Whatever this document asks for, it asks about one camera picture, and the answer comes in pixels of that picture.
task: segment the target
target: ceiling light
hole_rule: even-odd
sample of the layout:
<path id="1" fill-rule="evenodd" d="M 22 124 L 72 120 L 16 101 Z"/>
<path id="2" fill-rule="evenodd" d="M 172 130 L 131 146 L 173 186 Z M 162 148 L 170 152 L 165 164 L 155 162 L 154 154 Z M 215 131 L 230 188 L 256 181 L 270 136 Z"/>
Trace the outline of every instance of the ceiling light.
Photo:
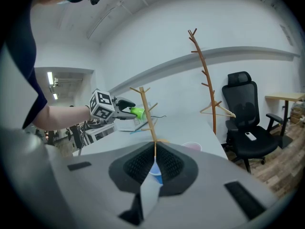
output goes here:
<path id="1" fill-rule="evenodd" d="M 48 79 L 49 79 L 50 85 L 53 85 L 53 75 L 52 75 L 52 72 L 48 72 Z"/>

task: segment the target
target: white cup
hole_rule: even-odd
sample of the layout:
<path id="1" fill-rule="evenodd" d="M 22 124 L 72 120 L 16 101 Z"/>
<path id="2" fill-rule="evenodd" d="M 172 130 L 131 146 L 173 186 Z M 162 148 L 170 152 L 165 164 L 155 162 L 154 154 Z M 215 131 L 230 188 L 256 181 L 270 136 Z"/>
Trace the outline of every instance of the white cup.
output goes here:
<path id="1" fill-rule="evenodd" d="M 182 146 L 188 147 L 188 148 L 193 149 L 193 150 L 202 151 L 202 147 L 199 143 L 188 142 L 188 143 L 183 144 Z"/>

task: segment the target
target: chair armrest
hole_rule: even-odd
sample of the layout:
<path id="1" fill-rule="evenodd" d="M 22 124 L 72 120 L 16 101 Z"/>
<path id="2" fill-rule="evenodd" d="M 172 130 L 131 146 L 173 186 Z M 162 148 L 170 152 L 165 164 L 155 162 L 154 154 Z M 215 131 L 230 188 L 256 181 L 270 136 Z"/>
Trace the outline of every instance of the chair armrest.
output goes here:
<path id="1" fill-rule="evenodd" d="M 273 122 L 276 121 L 280 124 L 283 123 L 283 119 L 275 114 L 266 114 L 267 117 L 270 118 L 270 122 L 269 122 L 269 125 L 268 125 L 268 128 L 267 128 L 267 132 L 270 132 L 271 131 L 271 128 L 272 128 L 272 125 L 273 125 Z"/>
<path id="2" fill-rule="evenodd" d="M 274 121 L 276 121 L 276 122 L 278 122 L 280 124 L 283 123 L 283 119 L 281 117 L 275 115 L 275 114 L 266 114 L 266 116 L 269 117 L 270 120 L 274 120 Z"/>
<path id="3" fill-rule="evenodd" d="M 232 120 L 226 120 L 225 126 L 228 128 L 228 131 L 237 132 L 238 128 Z"/>

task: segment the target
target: wooden desk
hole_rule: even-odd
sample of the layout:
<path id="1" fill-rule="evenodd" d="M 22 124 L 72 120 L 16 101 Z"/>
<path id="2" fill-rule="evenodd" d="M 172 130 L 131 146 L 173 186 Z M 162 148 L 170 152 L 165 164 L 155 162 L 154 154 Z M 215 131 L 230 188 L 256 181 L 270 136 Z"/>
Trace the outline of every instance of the wooden desk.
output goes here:
<path id="1" fill-rule="evenodd" d="M 305 93 L 274 93 L 265 96 L 265 98 L 297 102 L 305 98 Z"/>
<path id="2" fill-rule="evenodd" d="M 285 135 L 285 128 L 288 121 L 288 102 L 297 102 L 302 98 L 305 98 L 305 93 L 274 93 L 265 96 L 266 99 L 277 99 L 277 100 L 284 100 L 285 101 L 285 112 L 284 112 L 284 121 L 281 130 L 281 134 L 279 136 L 279 146 L 281 148 L 287 147 L 291 142 L 292 139 Z"/>

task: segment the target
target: black office chair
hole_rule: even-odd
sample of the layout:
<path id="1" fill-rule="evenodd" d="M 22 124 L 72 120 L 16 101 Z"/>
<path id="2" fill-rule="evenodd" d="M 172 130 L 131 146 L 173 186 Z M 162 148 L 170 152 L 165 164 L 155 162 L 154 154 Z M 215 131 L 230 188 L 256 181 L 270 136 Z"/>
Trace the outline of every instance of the black office chair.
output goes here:
<path id="1" fill-rule="evenodd" d="M 245 71 L 228 75 L 228 85 L 223 87 L 223 94 L 229 110 L 236 115 L 236 118 L 231 117 L 225 122 L 228 128 L 226 148 L 237 156 L 232 161 L 243 159 L 247 171 L 251 173 L 248 159 L 260 158 L 262 164 L 265 163 L 264 156 L 278 146 L 278 141 L 269 133 L 273 122 L 282 123 L 283 120 L 277 115 L 266 114 L 270 118 L 268 129 L 258 126 L 257 85 Z M 246 133 L 253 134 L 256 140 L 251 141 Z"/>

